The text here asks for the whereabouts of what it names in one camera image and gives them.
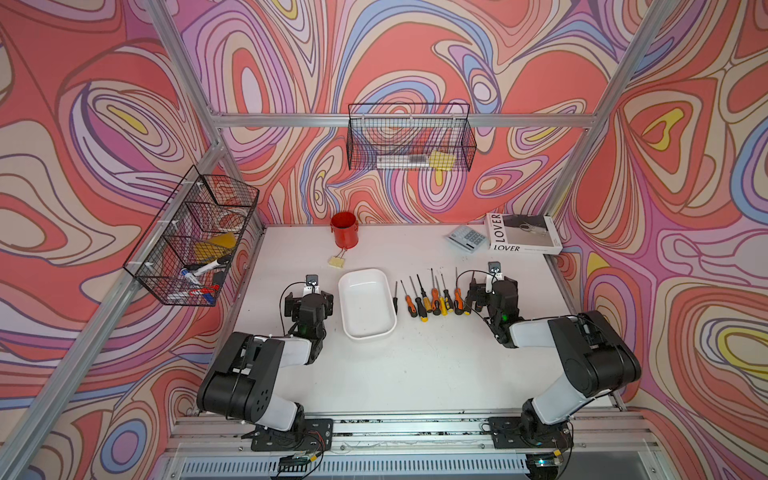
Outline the orange screwdriver black grip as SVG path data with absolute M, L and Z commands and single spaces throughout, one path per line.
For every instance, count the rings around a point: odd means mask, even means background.
M 465 312 L 465 304 L 462 291 L 459 286 L 459 277 L 460 274 L 458 272 L 458 268 L 455 268 L 454 312 L 456 315 L 463 315 Z

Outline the white plastic storage box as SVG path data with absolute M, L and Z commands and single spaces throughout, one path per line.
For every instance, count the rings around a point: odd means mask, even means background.
M 386 274 L 376 268 L 351 271 L 338 282 L 344 333 L 363 342 L 390 335 L 397 326 L 393 294 Z

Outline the brown handle screwdriver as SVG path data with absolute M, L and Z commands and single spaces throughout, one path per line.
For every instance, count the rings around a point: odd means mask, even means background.
M 432 302 L 431 302 L 431 300 L 429 299 L 429 297 L 428 297 L 428 295 L 427 295 L 427 293 L 426 293 L 426 290 L 424 289 L 424 287 L 423 287 L 423 285 L 422 285 L 422 282 L 421 282 L 421 278 L 420 278 L 420 276 L 417 276 L 417 281 L 418 281 L 418 284 L 419 284 L 419 289 L 420 289 L 421 302 L 422 302 L 422 304 L 423 304 L 423 306 L 424 306 L 425 310 L 426 310 L 427 312 L 431 312 L 431 311 L 433 310 L 433 308 L 432 308 Z

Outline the black handle yellow tip screwdriver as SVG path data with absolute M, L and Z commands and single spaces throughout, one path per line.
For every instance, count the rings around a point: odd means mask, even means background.
M 418 316 L 419 316 L 419 318 L 421 319 L 422 322 L 427 322 L 428 321 L 427 310 L 426 310 L 426 308 L 425 308 L 425 306 L 423 304 L 423 301 L 421 300 L 421 297 L 418 295 L 418 291 L 417 291 L 417 289 L 415 287 L 415 284 L 413 283 L 413 279 L 412 278 L 410 278 L 410 282 L 411 282 L 411 285 L 412 285 L 412 288 L 413 288 L 414 294 L 415 294 L 415 304 L 416 304 L 416 309 L 417 309 Z

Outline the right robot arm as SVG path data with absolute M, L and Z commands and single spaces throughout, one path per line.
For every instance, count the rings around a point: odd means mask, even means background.
M 508 349 L 551 348 L 563 374 L 543 393 L 526 400 L 520 433 L 532 445 L 568 425 L 570 417 L 642 374 L 639 360 L 598 311 L 526 320 L 519 309 L 518 282 L 491 262 L 486 279 L 471 279 L 461 298 L 466 311 L 481 313 L 496 341 Z

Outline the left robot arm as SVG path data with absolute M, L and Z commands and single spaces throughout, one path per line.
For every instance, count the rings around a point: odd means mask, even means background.
M 304 408 L 274 392 L 281 369 L 308 366 L 319 357 L 327 335 L 325 320 L 333 314 L 334 296 L 308 274 L 303 293 L 281 295 L 281 319 L 291 321 L 282 336 L 233 332 L 204 377 L 197 408 L 266 430 L 296 434 L 304 429 Z

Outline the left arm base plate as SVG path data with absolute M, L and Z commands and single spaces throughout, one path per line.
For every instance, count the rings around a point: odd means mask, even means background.
M 288 431 L 257 426 L 249 436 L 250 449 L 254 452 L 321 453 L 332 446 L 333 430 L 331 418 L 299 420 Z

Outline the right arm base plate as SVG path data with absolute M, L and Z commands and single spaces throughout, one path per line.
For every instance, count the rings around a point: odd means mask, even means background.
M 567 422 L 546 425 L 532 417 L 489 417 L 487 424 L 495 449 L 568 450 L 573 435 Z

